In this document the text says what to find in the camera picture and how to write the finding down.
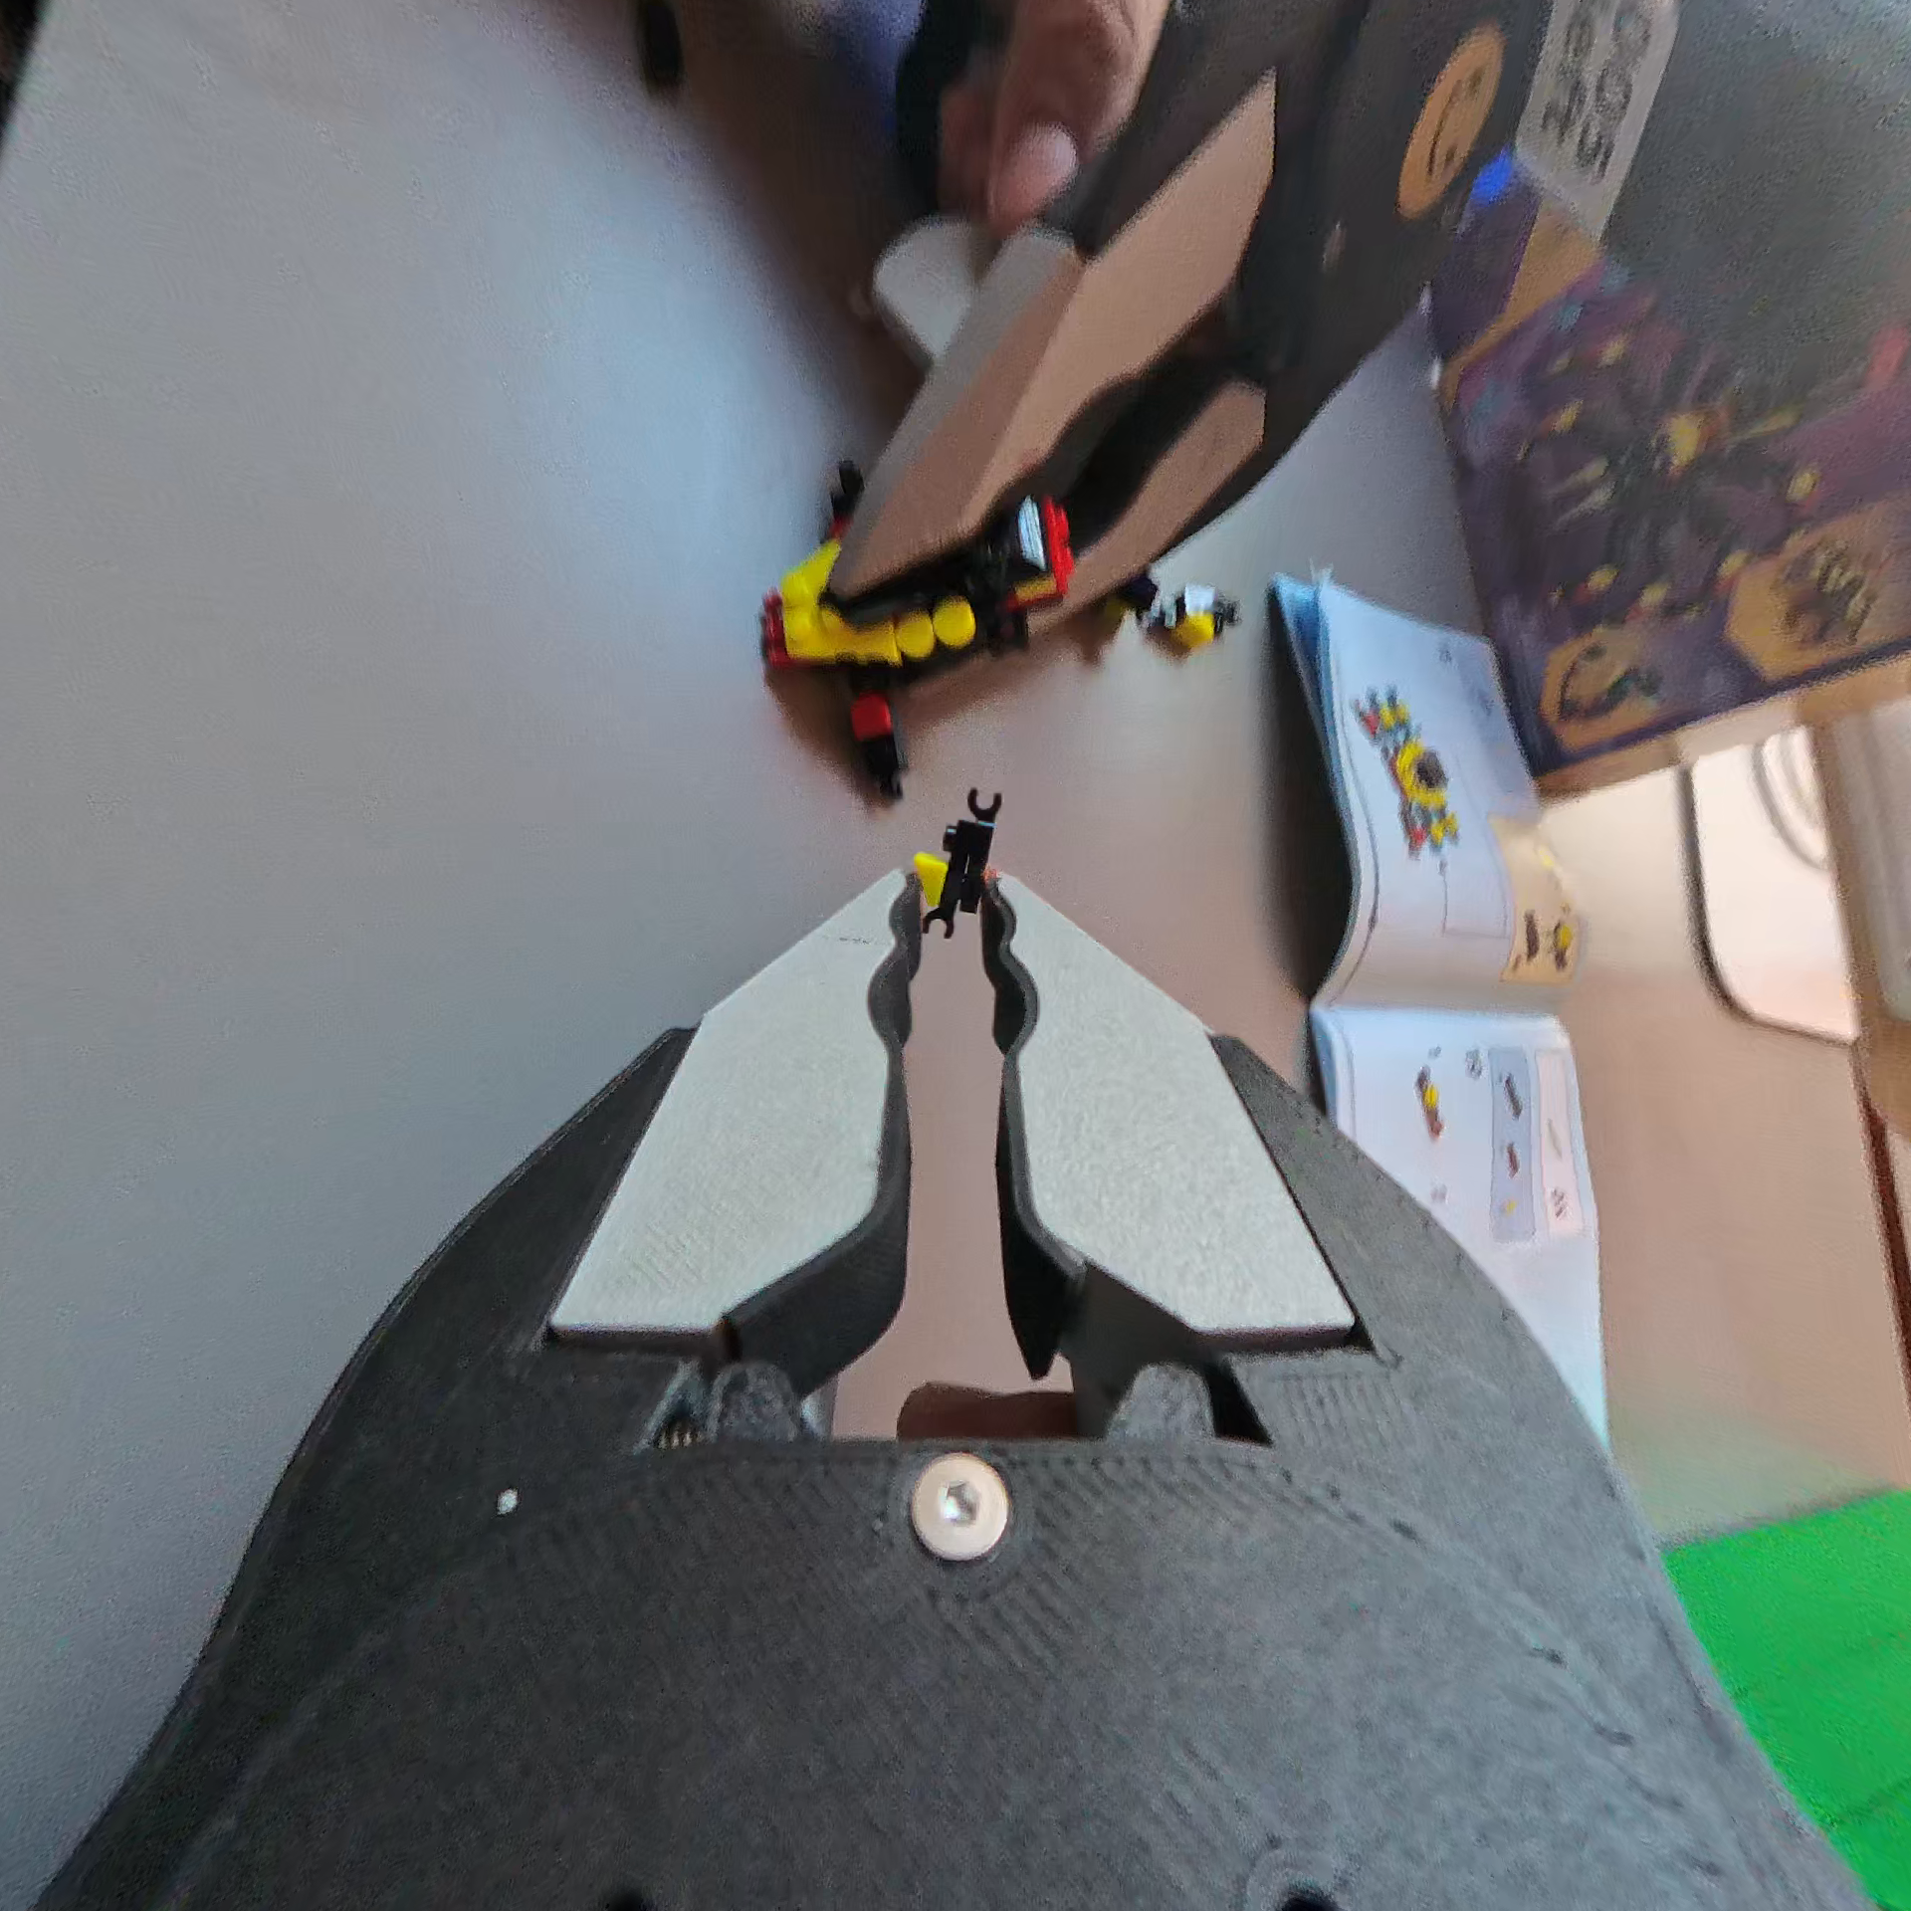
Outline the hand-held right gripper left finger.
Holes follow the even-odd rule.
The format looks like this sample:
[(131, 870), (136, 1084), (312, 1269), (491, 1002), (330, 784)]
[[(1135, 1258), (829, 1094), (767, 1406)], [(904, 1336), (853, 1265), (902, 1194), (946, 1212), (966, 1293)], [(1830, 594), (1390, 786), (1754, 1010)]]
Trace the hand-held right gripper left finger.
[(918, 880), (893, 871), (696, 1026), (548, 1317), (570, 1344), (826, 1390), (902, 1308)]

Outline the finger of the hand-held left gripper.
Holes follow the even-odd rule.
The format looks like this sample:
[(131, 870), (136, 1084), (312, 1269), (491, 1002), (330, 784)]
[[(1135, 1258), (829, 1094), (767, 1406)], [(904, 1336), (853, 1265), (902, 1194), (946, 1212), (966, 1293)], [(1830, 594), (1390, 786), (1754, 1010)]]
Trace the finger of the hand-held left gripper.
[(1088, 536), (1070, 509), (1070, 604), (1099, 604), (1150, 571), (1197, 529), (1197, 516), (1260, 453), (1268, 398), (1249, 380), (1227, 380), (1181, 425), (1141, 475), (1106, 531)]
[(1274, 141), (1266, 75), (1094, 256), (1041, 224), (1015, 232), (868, 475), (831, 571), (842, 598), (983, 532), (1096, 398), (1219, 305), (1272, 184)]

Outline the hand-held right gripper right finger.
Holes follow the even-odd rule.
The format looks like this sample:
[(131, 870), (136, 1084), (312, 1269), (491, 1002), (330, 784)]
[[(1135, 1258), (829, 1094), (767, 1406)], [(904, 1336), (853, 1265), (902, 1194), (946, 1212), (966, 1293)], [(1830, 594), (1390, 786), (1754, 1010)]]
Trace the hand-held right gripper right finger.
[(1011, 1332), (1043, 1380), (1348, 1348), (1356, 1312), (1212, 1032), (1015, 877), (987, 884)]

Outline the yellow black red lego model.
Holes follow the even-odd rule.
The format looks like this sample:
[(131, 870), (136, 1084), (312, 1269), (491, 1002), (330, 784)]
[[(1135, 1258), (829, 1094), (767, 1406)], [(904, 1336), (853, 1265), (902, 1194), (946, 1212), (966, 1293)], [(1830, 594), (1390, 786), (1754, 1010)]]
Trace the yellow black red lego model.
[(895, 688), (971, 655), (1024, 648), (1036, 612), (1065, 604), (1077, 556), (1062, 504), (1021, 495), (971, 542), (846, 597), (831, 578), (864, 487), (859, 465), (837, 463), (826, 539), (762, 598), (757, 654), (773, 673), (845, 681), (859, 772), (895, 803), (908, 770)]

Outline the lego instruction booklet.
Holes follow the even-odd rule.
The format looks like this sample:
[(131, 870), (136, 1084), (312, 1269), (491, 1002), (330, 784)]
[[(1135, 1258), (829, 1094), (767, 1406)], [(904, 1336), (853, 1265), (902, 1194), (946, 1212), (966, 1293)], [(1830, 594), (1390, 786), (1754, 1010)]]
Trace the lego instruction booklet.
[(1309, 1008), (1331, 1121), (1442, 1224), (1608, 1431), (1597, 1207), (1559, 1010), (1587, 925), (1487, 640), (1277, 578), (1352, 877)]

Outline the lego set box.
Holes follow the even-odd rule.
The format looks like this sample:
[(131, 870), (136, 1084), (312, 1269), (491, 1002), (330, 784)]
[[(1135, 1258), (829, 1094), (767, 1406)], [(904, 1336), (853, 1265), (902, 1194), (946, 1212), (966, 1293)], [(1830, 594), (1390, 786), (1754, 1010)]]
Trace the lego set box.
[(1907, 699), (1907, 268), (1820, 364), (1763, 371), (1501, 152), (1430, 322), (1473, 586), (1542, 795)]

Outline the person's left hand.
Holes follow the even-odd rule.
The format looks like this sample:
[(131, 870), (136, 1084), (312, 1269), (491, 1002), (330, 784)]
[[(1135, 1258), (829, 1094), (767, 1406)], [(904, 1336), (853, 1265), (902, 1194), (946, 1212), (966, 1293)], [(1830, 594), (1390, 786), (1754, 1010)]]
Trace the person's left hand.
[(1008, 238), (1129, 123), (1167, 3), (925, 4), (897, 132), (934, 207)]

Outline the white board base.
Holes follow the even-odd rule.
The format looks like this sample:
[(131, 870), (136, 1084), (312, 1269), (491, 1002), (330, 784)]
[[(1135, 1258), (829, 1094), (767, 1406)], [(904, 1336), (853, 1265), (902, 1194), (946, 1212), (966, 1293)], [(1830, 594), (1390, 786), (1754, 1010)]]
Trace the white board base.
[(1745, 1018), (1851, 1044), (1909, 1019), (1909, 707), (1689, 770), (1712, 976)]

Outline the green plastic bin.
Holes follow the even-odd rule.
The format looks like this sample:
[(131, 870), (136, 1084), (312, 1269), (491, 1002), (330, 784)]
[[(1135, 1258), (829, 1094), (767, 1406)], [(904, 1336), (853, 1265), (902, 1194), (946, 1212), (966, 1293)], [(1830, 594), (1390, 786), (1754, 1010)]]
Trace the green plastic bin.
[(1882, 1907), (1909, 1907), (1909, 1493), (1672, 1546), (1718, 1680)]

